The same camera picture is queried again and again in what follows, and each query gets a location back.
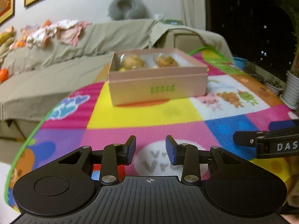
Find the white curtain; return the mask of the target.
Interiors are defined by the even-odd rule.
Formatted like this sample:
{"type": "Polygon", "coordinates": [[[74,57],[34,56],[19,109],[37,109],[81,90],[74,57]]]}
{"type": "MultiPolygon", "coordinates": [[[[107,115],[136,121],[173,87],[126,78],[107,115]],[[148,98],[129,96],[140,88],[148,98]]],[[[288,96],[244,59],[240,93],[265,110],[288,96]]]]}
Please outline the white curtain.
{"type": "Polygon", "coordinates": [[[196,29],[206,29],[206,0],[180,0],[184,25],[196,29]]]}

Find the orange toy ball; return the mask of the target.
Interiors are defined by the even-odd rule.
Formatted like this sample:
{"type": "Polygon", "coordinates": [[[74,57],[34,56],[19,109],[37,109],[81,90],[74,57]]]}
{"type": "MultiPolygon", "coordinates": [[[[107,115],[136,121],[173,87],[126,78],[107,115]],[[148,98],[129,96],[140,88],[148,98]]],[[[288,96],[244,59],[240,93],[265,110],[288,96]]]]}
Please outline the orange toy ball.
{"type": "Polygon", "coordinates": [[[8,69],[4,68],[0,70],[0,83],[3,83],[9,78],[9,71],[8,69]]]}

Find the blue plastic bucket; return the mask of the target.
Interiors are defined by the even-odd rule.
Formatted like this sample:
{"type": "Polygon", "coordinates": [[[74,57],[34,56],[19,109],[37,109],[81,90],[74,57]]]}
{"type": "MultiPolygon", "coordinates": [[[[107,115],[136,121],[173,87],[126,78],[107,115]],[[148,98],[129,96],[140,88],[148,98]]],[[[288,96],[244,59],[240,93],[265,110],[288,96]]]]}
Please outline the blue plastic bucket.
{"type": "Polygon", "coordinates": [[[247,60],[244,58],[240,58],[240,57],[233,57],[235,66],[238,67],[241,70],[244,70],[246,67],[246,62],[247,60]]]}

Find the white plant pot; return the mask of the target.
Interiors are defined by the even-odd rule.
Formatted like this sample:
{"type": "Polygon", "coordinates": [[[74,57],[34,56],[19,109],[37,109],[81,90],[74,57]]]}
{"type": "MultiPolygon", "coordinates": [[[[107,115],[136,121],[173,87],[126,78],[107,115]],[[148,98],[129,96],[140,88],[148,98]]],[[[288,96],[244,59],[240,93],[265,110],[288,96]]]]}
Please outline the white plant pot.
{"type": "Polygon", "coordinates": [[[290,71],[287,72],[287,80],[285,89],[280,95],[281,101],[290,109],[296,110],[298,107],[299,99],[299,79],[290,71]]]}

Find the pink baby clothes pile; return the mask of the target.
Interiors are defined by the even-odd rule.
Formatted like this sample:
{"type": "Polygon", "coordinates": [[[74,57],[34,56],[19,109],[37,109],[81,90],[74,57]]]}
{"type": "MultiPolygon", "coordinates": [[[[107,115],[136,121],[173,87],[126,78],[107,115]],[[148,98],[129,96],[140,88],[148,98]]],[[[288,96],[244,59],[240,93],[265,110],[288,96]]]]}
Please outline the pink baby clothes pile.
{"type": "Polygon", "coordinates": [[[47,20],[43,26],[27,26],[21,29],[25,44],[32,48],[37,46],[45,48],[52,38],[56,38],[61,43],[76,46],[81,32],[89,25],[90,22],[64,19],[52,23],[47,20]]]}

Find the yellow plush toy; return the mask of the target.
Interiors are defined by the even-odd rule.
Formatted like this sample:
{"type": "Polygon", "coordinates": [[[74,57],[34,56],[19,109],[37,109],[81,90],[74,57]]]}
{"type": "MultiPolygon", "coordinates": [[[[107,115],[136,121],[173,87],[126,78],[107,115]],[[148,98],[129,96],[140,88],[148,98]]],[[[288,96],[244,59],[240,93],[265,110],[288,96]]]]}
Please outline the yellow plush toy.
{"type": "Polygon", "coordinates": [[[10,45],[15,42],[15,28],[10,26],[1,32],[1,59],[4,58],[10,48],[10,45]]]}

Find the small bread labelled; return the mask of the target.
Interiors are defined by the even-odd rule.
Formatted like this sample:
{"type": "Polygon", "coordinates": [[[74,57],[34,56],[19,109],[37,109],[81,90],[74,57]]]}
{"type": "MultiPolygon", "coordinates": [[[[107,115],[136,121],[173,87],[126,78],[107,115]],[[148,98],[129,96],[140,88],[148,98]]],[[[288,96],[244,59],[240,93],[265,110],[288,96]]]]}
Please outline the small bread labelled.
{"type": "Polygon", "coordinates": [[[179,64],[170,55],[160,54],[156,57],[155,63],[159,67],[177,67],[179,64]]]}

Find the beige sofa with cover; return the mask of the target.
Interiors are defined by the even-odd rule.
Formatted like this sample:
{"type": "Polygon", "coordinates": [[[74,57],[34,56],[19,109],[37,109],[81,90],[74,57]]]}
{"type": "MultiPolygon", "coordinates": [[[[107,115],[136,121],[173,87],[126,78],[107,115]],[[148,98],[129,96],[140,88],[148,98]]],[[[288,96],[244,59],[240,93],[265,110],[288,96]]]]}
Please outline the beige sofa with cover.
{"type": "Polygon", "coordinates": [[[114,52],[178,48],[190,53],[204,46],[233,60],[221,35],[152,19],[89,25],[81,32],[76,46],[54,38],[45,48],[9,51],[1,58],[1,68],[9,71],[9,78],[1,84],[1,137],[27,138],[69,93],[106,79],[114,52]]]}

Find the grey neck pillow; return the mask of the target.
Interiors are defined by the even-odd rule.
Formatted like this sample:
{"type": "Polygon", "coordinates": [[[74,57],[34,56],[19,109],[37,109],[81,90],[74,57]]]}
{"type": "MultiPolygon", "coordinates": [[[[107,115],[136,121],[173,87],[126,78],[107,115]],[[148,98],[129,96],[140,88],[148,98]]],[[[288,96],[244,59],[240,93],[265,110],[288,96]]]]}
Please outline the grey neck pillow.
{"type": "Polygon", "coordinates": [[[107,15],[113,21],[149,19],[149,11],[143,0],[112,0],[107,15]]]}

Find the colourful play mat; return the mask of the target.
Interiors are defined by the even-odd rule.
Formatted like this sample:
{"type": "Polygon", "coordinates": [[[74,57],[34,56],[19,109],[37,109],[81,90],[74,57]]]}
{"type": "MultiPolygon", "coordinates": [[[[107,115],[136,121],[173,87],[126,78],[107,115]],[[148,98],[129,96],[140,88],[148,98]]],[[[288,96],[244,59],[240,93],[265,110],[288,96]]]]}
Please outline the colourful play mat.
{"type": "Polygon", "coordinates": [[[292,189],[298,176],[296,159],[257,159],[255,150],[234,144],[236,131],[266,131],[270,123],[291,124],[296,115],[264,85],[235,68],[210,49],[193,57],[208,67],[207,95],[199,98],[163,100],[115,107],[106,81],[81,88],[63,99],[41,121],[13,161],[4,189],[4,200],[16,208],[13,186],[24,174],[79,147],[101,150],[123,143],[134,135],[137,147],[133,163],[121,167],[122,175],[181,175],[171,166],[165,138],[178,143],[211,146],[249,160],[279,176],[292,189]]]}

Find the bread bun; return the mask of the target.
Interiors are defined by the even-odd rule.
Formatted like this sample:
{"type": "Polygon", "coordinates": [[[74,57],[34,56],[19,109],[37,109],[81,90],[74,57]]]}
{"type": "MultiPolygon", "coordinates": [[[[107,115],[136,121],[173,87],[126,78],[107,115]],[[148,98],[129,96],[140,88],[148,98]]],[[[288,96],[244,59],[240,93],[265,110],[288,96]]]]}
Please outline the bread bun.
{"type": "Polygon", "coordinates": [[[135,54],[123,54],[120,57],[120,70],[133,70],[145,68],[147,63],[135,54]]]}

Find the green digital clock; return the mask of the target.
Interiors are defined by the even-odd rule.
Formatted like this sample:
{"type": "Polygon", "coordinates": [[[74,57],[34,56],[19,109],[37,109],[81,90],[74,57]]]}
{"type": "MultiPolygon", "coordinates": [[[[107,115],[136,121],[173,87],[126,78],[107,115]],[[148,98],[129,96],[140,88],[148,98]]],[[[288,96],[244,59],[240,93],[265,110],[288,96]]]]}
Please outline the green digital clock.
{"type": "Polygon", "coordinates": [[[172,20],[172,19],[166,19],[164,21],[164,24],[170,24],[170,25],[183,25],[184,23],[181,20],[172,20]]]}

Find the white wall socket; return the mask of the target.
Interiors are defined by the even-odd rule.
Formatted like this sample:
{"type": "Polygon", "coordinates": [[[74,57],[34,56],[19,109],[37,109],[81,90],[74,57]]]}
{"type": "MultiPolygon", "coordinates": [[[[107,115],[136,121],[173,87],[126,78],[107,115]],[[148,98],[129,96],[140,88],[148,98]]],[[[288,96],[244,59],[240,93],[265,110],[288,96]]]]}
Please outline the white wall socket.
{"type": "Polygon", "coordinates": [[[164,21],[164,14],[155,14],[154,19],[157,21],[164,21]]]}

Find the pink cardboard box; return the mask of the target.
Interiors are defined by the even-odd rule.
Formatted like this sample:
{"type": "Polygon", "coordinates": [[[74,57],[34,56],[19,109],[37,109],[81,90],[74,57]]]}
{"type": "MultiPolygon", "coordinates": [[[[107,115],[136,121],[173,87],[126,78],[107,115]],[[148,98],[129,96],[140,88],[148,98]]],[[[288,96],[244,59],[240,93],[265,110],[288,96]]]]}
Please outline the pink cardboard box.
{"type": "Polygon", "coordinates": [[[194,57],[174,48],[115,52],[108,71],[108,86],[114,106],[133,103],[203,96],[206,93],[208,67],[194,57]],[[140,56],[147,66],[120,70],[123,54],[140,56]],[[177,67],[159,67],[156,57],[170,55],[177,67]]]}

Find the small potted plant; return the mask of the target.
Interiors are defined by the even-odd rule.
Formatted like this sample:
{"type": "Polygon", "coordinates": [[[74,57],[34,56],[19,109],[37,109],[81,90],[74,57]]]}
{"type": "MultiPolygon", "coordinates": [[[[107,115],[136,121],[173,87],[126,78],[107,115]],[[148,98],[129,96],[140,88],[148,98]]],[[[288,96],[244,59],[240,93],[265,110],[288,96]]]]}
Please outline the small potted plant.
{"type": "Polygon", "coordinates": [[[270,74],[265,82],[265,86],[276,96],[280,96],[283,91],[281,80],[270,74]]]}

